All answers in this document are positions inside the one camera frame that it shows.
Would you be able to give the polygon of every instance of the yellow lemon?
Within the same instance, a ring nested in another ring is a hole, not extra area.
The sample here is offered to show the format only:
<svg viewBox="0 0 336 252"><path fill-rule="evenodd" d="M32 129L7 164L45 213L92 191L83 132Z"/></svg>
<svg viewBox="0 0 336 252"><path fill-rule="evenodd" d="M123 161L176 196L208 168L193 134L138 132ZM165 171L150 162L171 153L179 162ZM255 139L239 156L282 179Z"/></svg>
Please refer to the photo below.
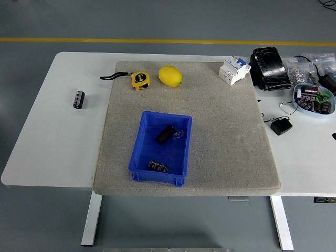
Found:
<svg viewBox="0 0 336 252"><path fill-rule="evenodd" d="M159 79L169 87L177 87L182 82L182 74L173 66L164 66L159 70Z"/></svg>

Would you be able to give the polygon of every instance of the black capacitor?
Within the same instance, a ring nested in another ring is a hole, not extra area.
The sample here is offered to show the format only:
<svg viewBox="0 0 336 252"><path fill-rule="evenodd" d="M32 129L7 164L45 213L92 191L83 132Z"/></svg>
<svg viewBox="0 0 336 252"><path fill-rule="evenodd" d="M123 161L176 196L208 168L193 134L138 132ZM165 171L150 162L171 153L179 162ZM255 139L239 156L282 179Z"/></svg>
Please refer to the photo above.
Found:
<svg viewBox="0 0 336 252"><path fill-rule="evenodd" d="M306 102L314 102L316 101L317 96L310 96L305 93L301 94L301 100L306 101Z"/></svg>
<svg viewBox="0 0 336 252"><path fill-rule="evenodd" d="M81 109L84 102L85 93L83 91L77 91L73 107L75 109Z"/></svg>
<svg viewBox="0 0 336 252"><path fill-rule="evenodd" d="M156 137L155 140L158 142L158 144L163 144L165 141L167 141L169 138L171 138L174 133L176 132L174 126L169 124L166 128L164 128L163 131L161 131Z"/></svg>
<svg viewBox="0 0 336 252"><path fill-rule="evenodd" d="M168 166L161 164L157 161L151 160L148 164L148 170L149 171L154 171L154 172L163 172L167 173L168 172Z"/></svg>
<svg viewBox="0 0 336 252"><path fill-rule="evenodd" d="M314 101L311 104L311 111L320 114L321 113L321 104L318 101Z"/></svg>
<svg viewBox="0 0 336 252"><path fill-rule="evenodd" d="M331 103L330 102L325 102L324 104L321 105L321 113L322 114L330 114L331 110Z"/></svg>
<svg viewBox="0 0 336 252"><path fill-rule="evenodd" d="M318 94L319 89L317 87L302 87L302 93L314 93L315 95Z"/></svg>
<svg viewBox="0 0 336 252"><path fill-rule="evenodd" d="M306 101L304 100L298 100L297 104L302 107L305 110L311 110L311 104L308 104Z"/></svg>

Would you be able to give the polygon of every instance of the black power adapter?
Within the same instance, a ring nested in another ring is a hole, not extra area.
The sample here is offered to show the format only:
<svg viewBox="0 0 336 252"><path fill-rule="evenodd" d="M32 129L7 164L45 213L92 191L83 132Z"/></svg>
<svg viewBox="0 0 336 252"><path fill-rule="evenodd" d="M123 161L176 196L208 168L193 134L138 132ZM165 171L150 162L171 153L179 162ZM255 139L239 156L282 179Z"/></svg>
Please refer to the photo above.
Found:
<svg viewBox="0 0 336 252"><path fill-rule="evenodd" d="M275 120L271 123L271 129L277 134L281 135L289 131L293 125L289 122L287 118L282 118Z"/></svg>
<svg viewBox="0 0 336 252"><path fill-rule="evenodd" d="M336 95L336 82L329 76L329 75L323 75L319 78L319 83L329 89L334 96Z"/></svg>

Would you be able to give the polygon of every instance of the white table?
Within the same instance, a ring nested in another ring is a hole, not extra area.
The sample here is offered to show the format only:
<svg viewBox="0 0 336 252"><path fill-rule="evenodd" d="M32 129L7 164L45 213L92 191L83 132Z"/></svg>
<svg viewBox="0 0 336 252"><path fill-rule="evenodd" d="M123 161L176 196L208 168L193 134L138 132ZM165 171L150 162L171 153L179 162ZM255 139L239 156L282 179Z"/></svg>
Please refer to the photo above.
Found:
<svg viewBox="0 0 336 252"><path fill-rule="evenodd" d="M7 162L3 184L92 190L111 91L111 82L97 77L113 73L118 61L207 62L224 61L224 57L59 53ZM82 110L72 107L78 90L88 94ZM291 100L291 90L255 90L265 120L286 115L279 104ZM265 125L281 181L281 188L271 201L283 250L292 250L292 244L281 196L336 196L336 169L329 161L336 146L331 136L336 131L335 116L320 119L297 111L290 115L293 129L281 136ZM84 245L93 244L100 202L101 195L93 193Z"/></svg>

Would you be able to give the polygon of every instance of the white circuit breaker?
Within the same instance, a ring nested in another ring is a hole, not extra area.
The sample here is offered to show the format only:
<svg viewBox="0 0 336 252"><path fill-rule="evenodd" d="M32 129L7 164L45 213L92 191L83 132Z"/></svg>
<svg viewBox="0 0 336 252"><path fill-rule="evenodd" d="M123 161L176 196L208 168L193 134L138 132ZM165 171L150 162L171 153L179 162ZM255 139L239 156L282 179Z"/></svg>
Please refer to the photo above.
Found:
<svg viewBox="0 0 336 252"><path fill-rule="evenodd" d="M245 61L231 56L225 59L224 65L219 69L219 76L231 86L236 81L243 79L250 69L251 66Z"/></svg>

